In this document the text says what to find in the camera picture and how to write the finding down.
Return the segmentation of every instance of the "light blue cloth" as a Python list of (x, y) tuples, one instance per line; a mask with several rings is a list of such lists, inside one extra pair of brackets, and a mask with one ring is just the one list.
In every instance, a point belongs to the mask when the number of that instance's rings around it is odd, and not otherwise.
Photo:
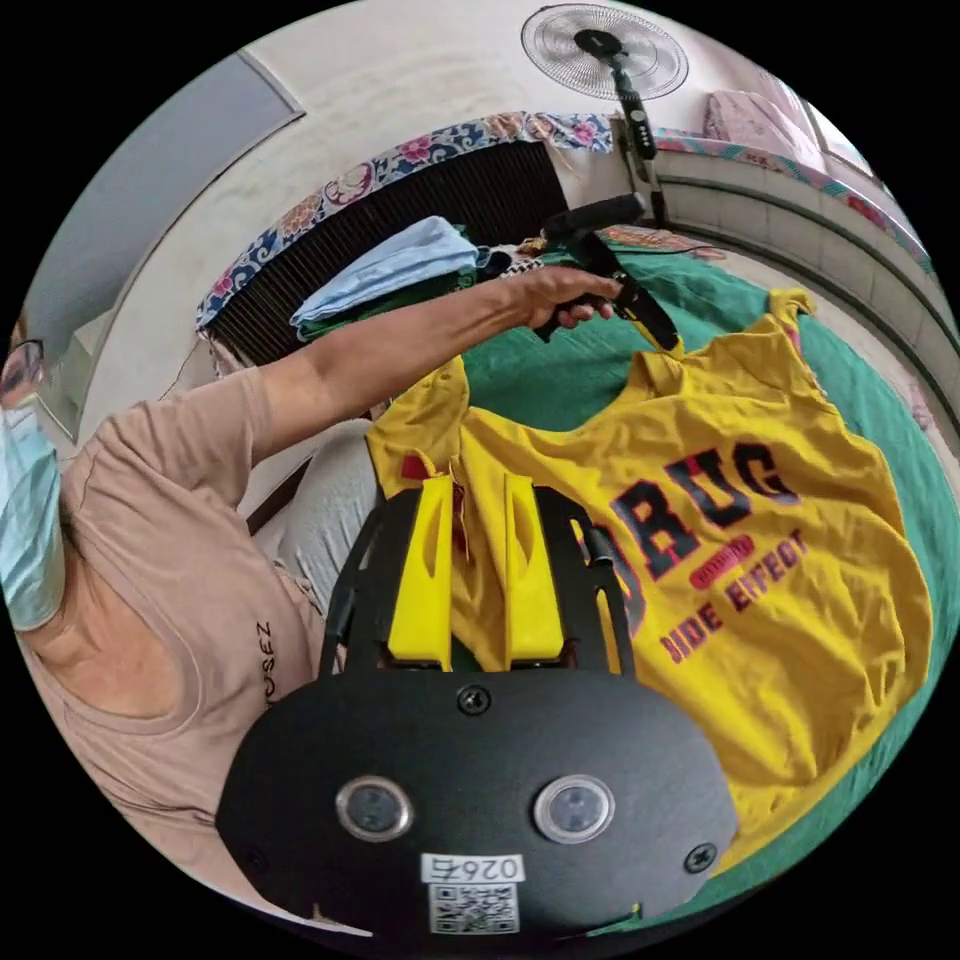
[(0, 411), (0, 585), (14, 630), (60, 609), (66, 570), (57, 452), (29, 405)]
[(291, 324), (326, 320), (423, 280), (476, 267), (479, 251), (443, 217), (427, 217), (354, 260), (311, 294)]

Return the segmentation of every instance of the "eyeglasses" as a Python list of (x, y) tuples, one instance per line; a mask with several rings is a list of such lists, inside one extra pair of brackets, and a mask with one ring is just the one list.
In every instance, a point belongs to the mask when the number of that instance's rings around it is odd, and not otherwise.
[(7, 354), (0, 372), (0, 407), (16, 406), (43, 380), (43, 341), (21, 340)]

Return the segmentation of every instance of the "gray pants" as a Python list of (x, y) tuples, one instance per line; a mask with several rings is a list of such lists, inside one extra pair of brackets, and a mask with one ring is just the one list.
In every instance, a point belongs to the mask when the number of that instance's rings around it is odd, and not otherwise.
[(369, 420), (347, 420), (321, 434), (287, 511), (278, 559), (310, 582), (324, 616), (360, 528), (381, 497), (365, 439), (370, 426)]

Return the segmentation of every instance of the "hand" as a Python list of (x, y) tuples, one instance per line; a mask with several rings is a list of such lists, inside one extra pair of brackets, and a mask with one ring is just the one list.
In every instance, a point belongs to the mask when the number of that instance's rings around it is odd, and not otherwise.
[(591, 319), (595, 313), (609, 320), (613, 316), (609, 301), (616, 299), (621, 290), (616, 280), (597, 277), (575, 267), (543, 267), (517, 277), (504, 278), (501, 282), (516, 284), (523, 298), (524, 323), (531, 330), (542, 327), (561, 303), (585, 295), (595, 298), (595, 303), (577, 304), (570, 310), (562, 310), (557, 317), (560, 326), (569, 330)]

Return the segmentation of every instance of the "person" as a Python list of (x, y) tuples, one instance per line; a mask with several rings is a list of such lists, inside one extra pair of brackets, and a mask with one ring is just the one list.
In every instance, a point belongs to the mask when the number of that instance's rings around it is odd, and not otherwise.
[[(594, 298), (563, 310), (565, 327), (594, 305), (610, 317), (619, 291), (545, 267), (372, 317), (110, 417), (62, 476), (32, 410), (41, 347), (13, 350), (0, 391), (10, 620), (73, 753), (183, 871), (269, 909), (214, 815), (244, 734), (316, 676), (330, 592), (379, 495), (369, 421), (358, 418), (475, 344), (543, 325), (559, 305)], [(274, 563), (237, 507), (256, 464), (318, 435)]]

